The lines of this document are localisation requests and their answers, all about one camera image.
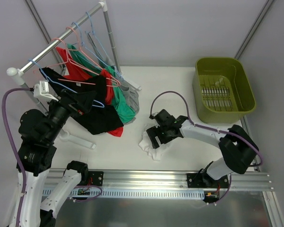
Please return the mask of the black tank top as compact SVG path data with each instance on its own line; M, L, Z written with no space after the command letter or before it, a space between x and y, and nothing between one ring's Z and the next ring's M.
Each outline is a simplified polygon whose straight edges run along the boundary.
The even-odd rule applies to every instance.
M66 81L59 81L58 78L66 78L65 76L60 75L56 71L51 68L45 67L43 68L45 74L54 82L58 82L66 88L68 87L69 91L76 91L77 93L96 91L97 96L95 97L95 105L99 105L99 102L104 104L105 107L92 107L90 112L85 113L80 116L75 116L73 119L84 127L87 131L89 131L93 135L102 134L108 132L110 134L114 134L117 137L120 137L123 133L123 126L117 111L115 108L107 104L106 98L108 95L108 89L110 87L107 86L107 81L104 76L96 76L91 79L85 80L84 82L95 83L96 85L87 85L80 83L72 83ZM55 84L49 81L49 84L55 91L57 95L60 95L63 89L66 89L58 84Z

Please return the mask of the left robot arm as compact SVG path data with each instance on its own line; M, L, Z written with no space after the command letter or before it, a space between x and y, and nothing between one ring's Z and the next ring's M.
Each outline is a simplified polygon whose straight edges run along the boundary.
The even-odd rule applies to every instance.
M46 114L37 109L26 111L20 118L18 132L22 143L16 149L6 114L6 100L15 89L7 91L1 110L4 126L17 160L18 192L11 227L53 227L57 214L77 185L89 180L88 165L71 161L50 196L42 201L42 191L56 153L54 141L69 117L85 115L92 109L96 92L73 93L62 90L51 98Z

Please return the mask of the red tank top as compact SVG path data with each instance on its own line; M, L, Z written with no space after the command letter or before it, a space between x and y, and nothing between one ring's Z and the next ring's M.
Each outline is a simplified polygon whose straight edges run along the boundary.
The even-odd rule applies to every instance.
M56 51L64 61L67 61L68 59L70 60L70 62L66 63L69 72L69 75L65 76L67 79L85 81L101 75L106 78L107 85L112 85L112 82L110 81L110 74L106 70L93 67L93 65L89 63L88 66L84 66L83 60L79 60L79 56L82 56L83 59L86 59L85 56L83 56L79 51L73 49L72 45L69 47L69 49L70 53L66 49L56 47Z

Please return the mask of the white tank top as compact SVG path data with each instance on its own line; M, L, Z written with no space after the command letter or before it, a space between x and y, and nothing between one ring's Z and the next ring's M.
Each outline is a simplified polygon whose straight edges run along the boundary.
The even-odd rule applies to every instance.
M157 126L157 124L149 123L144 126L143 133L142 133L142 140L138 144L138 146L150 156L153 161L161 161L161 158L164 153L170 150L171 144L159 144L160 147L154 149L151 143L151 140L146 132L147 129Z

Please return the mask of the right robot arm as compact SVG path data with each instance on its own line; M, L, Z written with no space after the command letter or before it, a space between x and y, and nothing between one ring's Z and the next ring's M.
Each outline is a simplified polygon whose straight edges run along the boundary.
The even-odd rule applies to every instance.
M187 116L175 118L165 109L151 118L157 125L147 129L146 133L153 149L176 138L195 139L219 148L222 157L210 162L193 180L199 186L211 188L232 173L244 174L257 155L258 147L239 125L221 131L209 125L192 123Z

